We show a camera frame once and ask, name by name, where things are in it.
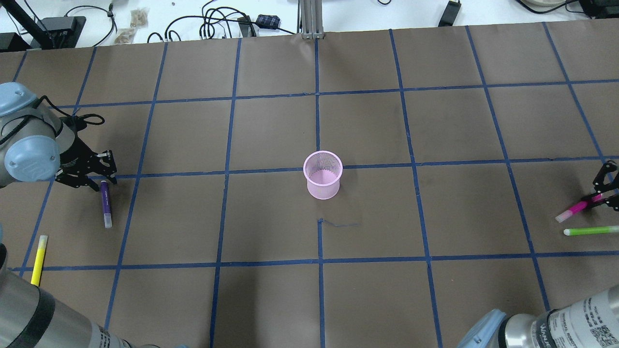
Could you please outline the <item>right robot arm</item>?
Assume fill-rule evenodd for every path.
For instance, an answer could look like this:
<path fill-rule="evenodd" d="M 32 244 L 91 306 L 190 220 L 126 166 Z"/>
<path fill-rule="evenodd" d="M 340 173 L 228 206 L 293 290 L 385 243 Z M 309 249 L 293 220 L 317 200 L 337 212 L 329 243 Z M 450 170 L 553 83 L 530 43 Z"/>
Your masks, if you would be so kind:
<path fill-rule="evenodd" d="M 617 172 L 612 181 L 608 174 Z M 564 222 L 586 209 L 607 205 L 618 211 L 618 195 L 604 196 L 618 189 L 618 165 L 608 160 L 592 181 L 592 192 L 555 218 Z M 565 236 L 618 233 L 618 226 L 564 229 Z M 508 316 L 501 310 L 488 312 L 462 338 L 456 348 L 617 348 L 619 345 L 618 285 L 582 299 L 570 306 L 550 310 L 537 317 Z"/>

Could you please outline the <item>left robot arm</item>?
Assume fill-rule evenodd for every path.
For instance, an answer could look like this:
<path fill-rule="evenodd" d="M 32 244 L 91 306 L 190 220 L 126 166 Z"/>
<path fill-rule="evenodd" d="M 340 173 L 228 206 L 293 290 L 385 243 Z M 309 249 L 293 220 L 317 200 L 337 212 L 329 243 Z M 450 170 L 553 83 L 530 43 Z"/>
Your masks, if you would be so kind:
<path fill-rule="evenodd" d="M 90 115 L 75 116 L 18 82 L 1 84 L 1 186 L 55 180 L 108 196 L 117 184 L 111 150 L 97 153 L 79 132 Z M 7 269 L 1 246 L 1 346 L 3 348 L 131 348 L 48 291 Z"/>

